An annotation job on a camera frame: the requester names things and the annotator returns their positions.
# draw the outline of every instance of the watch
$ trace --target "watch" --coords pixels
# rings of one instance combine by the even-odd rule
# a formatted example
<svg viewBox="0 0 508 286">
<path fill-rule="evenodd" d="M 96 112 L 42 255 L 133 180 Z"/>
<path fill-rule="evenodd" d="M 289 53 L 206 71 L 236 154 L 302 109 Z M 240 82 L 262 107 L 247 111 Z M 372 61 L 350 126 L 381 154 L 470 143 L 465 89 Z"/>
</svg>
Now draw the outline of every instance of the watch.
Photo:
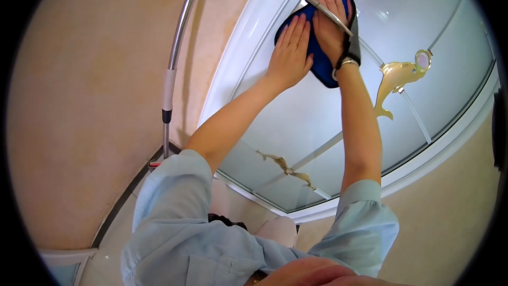
<svg viewBox="0 0 508 286">
<path fill-rule="evenodd" d="M 355 60 L 353 60 L 352 58 L 350 57 L 345 57 L 344 60 L 340 63 L 340 67 L 341 68 L 344 64 L 346 63 L 352 63 L 352 64 L 356 64 L 357 66 L 360 66 L 358 64 L 358 62 L 356 62 Z M 334 67 L 333 70 L 332 70 L 332 78 L 336 81 L 337 80 L 337 67 Z"/>
</svg>

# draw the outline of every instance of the beige wall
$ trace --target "beige wall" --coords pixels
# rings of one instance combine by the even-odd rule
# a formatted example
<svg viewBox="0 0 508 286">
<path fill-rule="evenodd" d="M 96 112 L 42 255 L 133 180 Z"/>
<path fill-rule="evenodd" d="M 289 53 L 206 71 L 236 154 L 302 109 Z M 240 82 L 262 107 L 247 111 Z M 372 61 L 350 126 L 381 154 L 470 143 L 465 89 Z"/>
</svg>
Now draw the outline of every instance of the beige wall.
<svg viewBox="0 0 508 286">
<path fill-rule="evenodd" d="M 383 199 L 400 232 L 379 278 L 414 285 L 452 285 L 483 237 L 497 194 L 491 116 L 452 157 Z M 333 217 L 302 224 L 296 247 L 308 251 Z"/>
<path fill-rule="evenodd" d="M 89 247 L 162 145 L 162 81 L 183 1 L 42 0 L 20 47 L 7 121 L 16 199 L 38 247 Z M 170 138 L 180 146 L 246 1 L 196 4 L 174 95 Z"/>
</svg>

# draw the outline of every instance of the shirt sleeve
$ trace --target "shirt sleeve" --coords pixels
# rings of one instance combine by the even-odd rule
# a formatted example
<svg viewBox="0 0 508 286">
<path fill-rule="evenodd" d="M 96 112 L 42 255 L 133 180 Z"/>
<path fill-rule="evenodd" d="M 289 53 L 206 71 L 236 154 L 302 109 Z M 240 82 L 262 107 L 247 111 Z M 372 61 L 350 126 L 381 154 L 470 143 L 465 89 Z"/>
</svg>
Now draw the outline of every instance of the shirt sleeve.
<svg viewBox="0 0 508 286">
<path fill-rule="evenodd" d="M 364 179 L 340 197 L 332 228 L 309 253 L 346 263 L 360 275 L 377 277 L 397 233 L 399 221 L 381 202 L 381 187 Z"/>
<path fill-rule="evenodd" d="M 151 219 L 208 222 L 212 179 L 209 164 L 192 149 L 165 159 L 146 178 L 138 194 L 132 231 Z"/>
</svg>

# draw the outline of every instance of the cleaning cloth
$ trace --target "cleaning cloth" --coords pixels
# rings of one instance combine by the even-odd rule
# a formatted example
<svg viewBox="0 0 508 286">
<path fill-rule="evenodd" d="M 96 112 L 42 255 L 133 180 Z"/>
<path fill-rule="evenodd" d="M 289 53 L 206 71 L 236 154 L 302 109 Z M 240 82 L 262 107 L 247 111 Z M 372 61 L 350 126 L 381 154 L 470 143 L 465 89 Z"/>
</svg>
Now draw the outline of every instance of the cleaning cloth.
<svg viewBox="0 0 508 286">
<path fill-rule="evenodd" d="M 275 34 L 274 44 L 277 43 L 277 40 L 279 39 L 284 26 L 289 25 L 295 15 L 300 16 L 301 14 L 305 14 L 307 16 L 307 20 L 310 22 L 310 37 L 309 46 L 307 48 L 307 55 L 314 53 L 314 64 L 310 70 L 316 76 L 316 78 L 318 78 L 328 88 L 339 87 L 338 82 L 332 77 L 332 71 L 335 66 L 337 69 L 339 69 L 342 61 L 346 57 L 350 57 L 353 60 L 357 61 L 358 64 L 360 64 L 360 43 L 358 40 L 358 20 L 356 18 L 356 5 L 355 2 L 351 0 L 352 11 L 348 11 L 346 2 L 347 0 L 342 0 L 344 9 L 346 10 L 346 16 L 349 17 L 349 15 L 352 14 L 350 24 L 347 27 L 354 35 L 352 37 L 348 36 L 347 34 L 344 35 L 344 52 L 340 56 L 337 65 L 332 65 L 330 59 L 328 59 L 326 54 L 323 52 L 323 50 L 321 50 L 321 47 L 319 46 L 318 39 L 314 34 L 314 26 L 312 24 L 312 16 L 314 16 L 314 12 L 317 9 L 310 3 L 307 3 L 301 9 L 298 9 L 286 20 L 284 20 Z"/>
</svg>

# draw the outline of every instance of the hand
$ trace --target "hand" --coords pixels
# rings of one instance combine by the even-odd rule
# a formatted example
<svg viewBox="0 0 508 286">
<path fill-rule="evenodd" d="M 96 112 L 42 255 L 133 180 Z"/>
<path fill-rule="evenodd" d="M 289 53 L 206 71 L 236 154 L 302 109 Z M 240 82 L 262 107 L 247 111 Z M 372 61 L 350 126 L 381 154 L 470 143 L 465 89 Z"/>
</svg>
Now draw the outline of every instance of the hand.
<svg viewBox="0 0 508 286">
<path fill-rule="evenodd" d="M 265 74 L 265 78 L 278 87 L 279 92 L 295 86 L 312 67 L 314 54 L 305 58 L 309 35 L 310 22 L 305 14 L 294 16 L 280 34 Z"/>
<path fill-rule="evenodd" d="M 347 11 L 349 11 L 349 17 L 346 18 L 346 10 L 342 4 L 342 0 L 318 0 L 323 6 L 327 7 L 335 16 L 337 16 L 342 23 L 346 26 L 351 21 L 353 14 L 351 0 L 347 0 Z M 332 62 L 335 67 L 340 56 L 344 52 L 344 31 L 339 28 L 333 21 L 330 20 L 324 13 L 316 10 L 314 17 L 312 17 L 312 23 L 314 24 L 314 33 L 317 41 Z"/>
</svg>

